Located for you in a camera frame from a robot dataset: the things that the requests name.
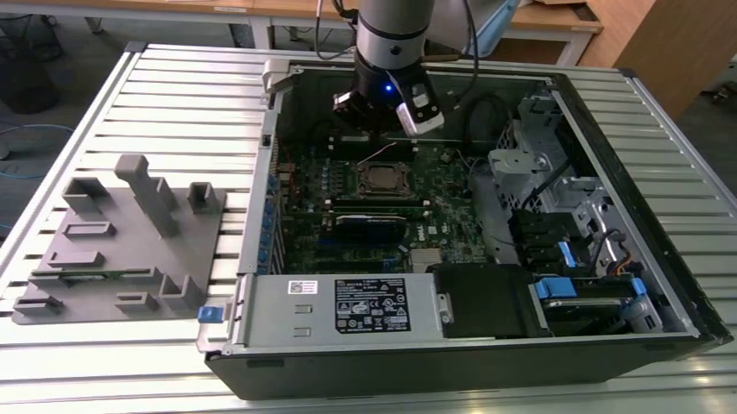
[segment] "white sticker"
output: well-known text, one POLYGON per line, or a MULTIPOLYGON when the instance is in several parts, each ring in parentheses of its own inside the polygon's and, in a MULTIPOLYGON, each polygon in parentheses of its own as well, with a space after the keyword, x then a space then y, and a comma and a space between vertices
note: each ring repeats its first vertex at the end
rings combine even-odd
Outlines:
POLYGON ((286 293, 289 295, 316 295, 317 281, 316 280, 289 280, 286 293))
POLYGON ((245 13, 245 9, 241 7, 214 7, 214 11, 226 11, 229 13, 245 13))

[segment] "blue latch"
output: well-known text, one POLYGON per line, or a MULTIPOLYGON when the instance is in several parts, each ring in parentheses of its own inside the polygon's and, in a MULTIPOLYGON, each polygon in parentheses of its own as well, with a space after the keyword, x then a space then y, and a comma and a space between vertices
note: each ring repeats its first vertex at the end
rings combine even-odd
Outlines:
POLYGON ((221 323, 225 310, 220 306, 200 306, 196 320, 200 323, 221 323))
POLYGON ((632 278, 632 289, 636 296, 647 294, 647 287, 644 287, 644 283, 642 282, 640 278, 632 278))
POLYGON ((533 284, 533 290, 539 299, 547 298, 575 298, 574 282, 570 278, 542 278, 533 284))
POLYGON ((567 246, 567 243, 564 241, 559 241, 556 243, 556 246, 560 248, 560 252, 563 253, 564 265, 568 267, 575 267, 575 259, 574 259, 574 255, 571 254, 571 248, 567 246))

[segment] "black computer case side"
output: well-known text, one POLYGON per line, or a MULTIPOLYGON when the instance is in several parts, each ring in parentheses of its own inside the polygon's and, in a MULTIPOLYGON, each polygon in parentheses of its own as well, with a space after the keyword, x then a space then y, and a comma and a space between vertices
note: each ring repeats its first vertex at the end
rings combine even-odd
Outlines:
POLYGON ((603 382, 706 342, 651 338, 341 353, 210 353, 205 365, 245 400, 340 398, 603 382))

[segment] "metal bracket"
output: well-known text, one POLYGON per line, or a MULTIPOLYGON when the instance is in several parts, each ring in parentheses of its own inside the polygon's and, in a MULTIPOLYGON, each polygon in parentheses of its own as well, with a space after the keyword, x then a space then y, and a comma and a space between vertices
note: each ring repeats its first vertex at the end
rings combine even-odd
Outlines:
POLYGON ((288 79, 289 62, 285 59, 268 59, 264 63, 261 80, 264 83, 264 92, 273 93, 284 87, 282 80, 288 79))
POLYGON ((437 314, 439 321, 443 324, 453 322, 452 318, 452 308, 449 307, 449 295, 447 293, 440 293, 437 295, 437 314))

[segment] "barcode sticker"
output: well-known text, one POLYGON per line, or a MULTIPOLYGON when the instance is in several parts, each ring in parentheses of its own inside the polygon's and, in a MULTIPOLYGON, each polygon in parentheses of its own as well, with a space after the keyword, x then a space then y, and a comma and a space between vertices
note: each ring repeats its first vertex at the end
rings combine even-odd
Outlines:
POLYGON ((316 295, 317 281, 316 280, 289 280, 288 290, 289 295, 316 295))

